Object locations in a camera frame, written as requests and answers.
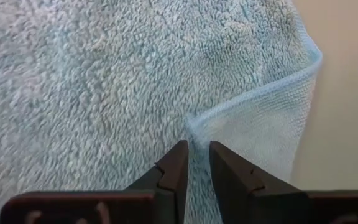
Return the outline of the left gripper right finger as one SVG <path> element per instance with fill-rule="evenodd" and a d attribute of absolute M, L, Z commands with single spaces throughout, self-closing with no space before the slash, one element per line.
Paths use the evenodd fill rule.
<path fill-rule="evenodd" d="M 358 224 L 358 190 L 300 190 L 217 141 L 209 162 L 224 224 Z"/>

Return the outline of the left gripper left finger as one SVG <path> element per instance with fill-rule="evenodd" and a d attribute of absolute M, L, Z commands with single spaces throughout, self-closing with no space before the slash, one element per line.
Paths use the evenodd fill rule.
<path fill-rule="evenodd" d="M 3 205 L 0 224 L 183 224 L 187 182 L 181 140 L 124 190 L 19 194 Z"/>

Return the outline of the teal microfiber towel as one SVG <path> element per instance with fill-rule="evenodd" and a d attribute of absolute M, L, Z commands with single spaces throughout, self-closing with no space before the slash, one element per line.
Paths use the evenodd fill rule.
<path fill-rule="evenodd" d="M 291 0 L 0 0 L 0 209 L 123 189 L 186 139 L 185 224 L 223 224 L 209 143 L 288 181 L 321 61 Z"/>

